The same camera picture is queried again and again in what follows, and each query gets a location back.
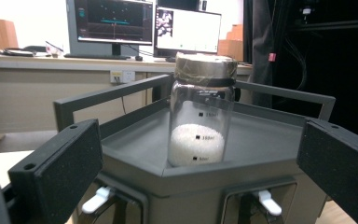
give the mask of wall outlet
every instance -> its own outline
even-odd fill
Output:
[[[123,71],[122,74],[122,83],[129,83],[135,81],[135,72],[133,71]]]
[[[121,71],[110,71],[110,82],[115,84],[122,83],[122,74]]]

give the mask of white powder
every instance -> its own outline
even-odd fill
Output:
[[[198,124],[180,125],[172,131],[168,161],[172,166],[221,161],[224,145],[222,134],[214,129]]]

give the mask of monitor screen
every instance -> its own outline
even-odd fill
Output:
[[[221,14],[157,7],[155,56],[176,52],[217,54]]]
[[[75,0],[77,40],[153,44],[153,2]]]

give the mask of white wall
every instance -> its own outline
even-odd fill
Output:
[[[222,14],[220,37],[242,23],[242,0],[208,0],[207,11]],[[19,47],[45,46],[45,41],[69,51],[65,0],[0,0],[0,19],[13,21]]]
[[[47,40],[69,49],[65,0],[0,0],[0,19],[14,22],[20,48]]]
[[[206,11],[222,14],[220,39],[226,39],[233,24],[243,24],[243,0],[208,0]]]

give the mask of black foam pad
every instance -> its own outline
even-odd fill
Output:
[[[358,136],[310,119],[304,129],[299,167],[358,223]]]
[[[96,119],[71,125],[9,171],[31,223],[64,223],[103,167]]]

